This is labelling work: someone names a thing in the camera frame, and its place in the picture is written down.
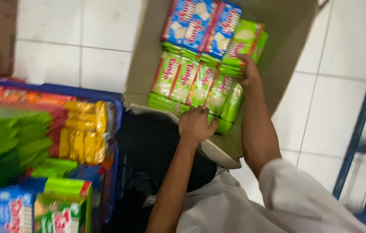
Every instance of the white shirt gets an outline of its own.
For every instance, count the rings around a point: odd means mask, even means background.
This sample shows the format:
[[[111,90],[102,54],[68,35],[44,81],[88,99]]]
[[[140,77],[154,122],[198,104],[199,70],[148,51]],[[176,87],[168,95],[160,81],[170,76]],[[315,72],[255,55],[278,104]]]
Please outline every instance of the white shirt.
[[[177,232],[366,231],[318,181],[281,158],[263,167],[259,189],[265,207],[218,167],[210,183],[187,193]]]

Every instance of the forearm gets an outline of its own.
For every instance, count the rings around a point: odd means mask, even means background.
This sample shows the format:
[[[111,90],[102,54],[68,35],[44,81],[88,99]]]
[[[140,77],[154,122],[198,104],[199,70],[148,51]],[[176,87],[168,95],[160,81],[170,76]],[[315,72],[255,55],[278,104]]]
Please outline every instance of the forearm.
[[[147,232],[174,232],[183,208],[198,142],[181,138],[157,194]]]
[[[245,87],[242,146],[245,161],[258,178],[262,167],[281,157],[277,133],[265,104],[262,81]]]

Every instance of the blue plastic crate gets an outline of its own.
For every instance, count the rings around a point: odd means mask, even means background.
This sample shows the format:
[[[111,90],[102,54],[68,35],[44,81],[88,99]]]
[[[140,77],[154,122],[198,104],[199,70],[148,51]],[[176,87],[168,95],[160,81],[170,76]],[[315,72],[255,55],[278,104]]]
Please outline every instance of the blue plastic crate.
[[[26,84],[20,82],[13,82],[7,81],[6,79],[0,79],[0,86],[3,87],[13,87],[20,90],[30,90],[30,91],[37,91],[43,93],[53,93],[53,94],[64,94],[75,96],[77,98],[85,98],[91,101],[109,101],[115,105],[116,111],[116,128],[115,133],[117,133],[118,128],[121,126],[121,119],[123,117],[123,113],[125,112],[125,108],[122,104],[122,97],[120,93],[113,93],[113,92],[106,92],[106,91],[98,91],[98,90],[91,90],[86,88],[79,88],[79,87],[69,87],[63,85],[56,85],[50,83],[44,83],[42,85],[35,85],[35,84]],[[111,167],[111,180],[110,180],[110,196],[109,196],[109,206],[107,216],[105,216],[105,222],[111,220],[112,211],[114,209],[114,204],[118,196],[118,159],[119,159],[119,150],[117,143],[114,144],[114,159],[113,165]]]

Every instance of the white sleeve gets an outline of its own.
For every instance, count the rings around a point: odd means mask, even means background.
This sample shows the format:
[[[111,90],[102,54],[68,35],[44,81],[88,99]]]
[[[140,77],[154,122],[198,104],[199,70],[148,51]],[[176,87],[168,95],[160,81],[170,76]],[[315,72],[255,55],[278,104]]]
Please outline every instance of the white sleeve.
[[[281,158],[262,168],[259,189],[267,209],[332,225],[364,227],[321,183]]]

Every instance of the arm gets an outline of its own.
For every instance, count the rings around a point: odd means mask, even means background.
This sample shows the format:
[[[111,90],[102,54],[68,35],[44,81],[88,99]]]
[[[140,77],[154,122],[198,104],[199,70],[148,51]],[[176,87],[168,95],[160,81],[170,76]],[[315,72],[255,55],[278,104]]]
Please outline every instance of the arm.
[[[195,151],[200,142],[208,139],[217,129],[215,121],[209,126],[209,109],[191,107],[180,118],[180,141],[156,202],[151,211],[147,232],[174,232],[183,209],[183,198],[189,182]]]
[[[245,162],[258,178],[263,166],[281,157],[278,137],[265,104],[262,79],[252,58],[238,56],[245,61],[246,78],[240,80],[245,89],[245,110],[242,118],[242,148]]]

